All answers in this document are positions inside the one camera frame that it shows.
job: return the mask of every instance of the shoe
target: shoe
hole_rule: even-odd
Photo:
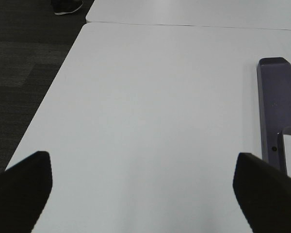
[[[79,10],[83,6],[83,1],[62,1],[58,6],[53,6],[54,14],[57,16],[63,16],[71,14]]]

